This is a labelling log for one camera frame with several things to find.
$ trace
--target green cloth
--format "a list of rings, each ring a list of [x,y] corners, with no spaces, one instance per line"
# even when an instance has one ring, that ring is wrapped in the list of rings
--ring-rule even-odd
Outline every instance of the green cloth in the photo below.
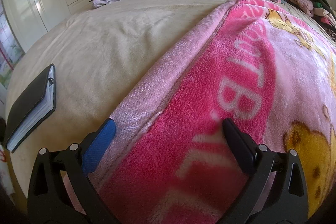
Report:
[[[322,4],[319,2],[313,2],[314,8],[323,8]]]

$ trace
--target mattress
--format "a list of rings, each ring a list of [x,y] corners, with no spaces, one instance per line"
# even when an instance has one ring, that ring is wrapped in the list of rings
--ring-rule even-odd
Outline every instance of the mattress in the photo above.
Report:
[[[63,150],[96,131],[148,69],[226,1],[121,0],[76,14],[37,41],[14,69],[6,105],[8,115],[28,84],[55,65],[56,110],[11,154],[24,194],[40,148]],[[331,41],[308,16],[280,6]]]

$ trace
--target notebook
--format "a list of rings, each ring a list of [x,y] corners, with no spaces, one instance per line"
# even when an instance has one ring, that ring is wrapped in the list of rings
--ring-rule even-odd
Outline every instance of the notebook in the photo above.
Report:
[[[55,66],[45,68],[10,109],[4,144],[14,152],[56,108]]]

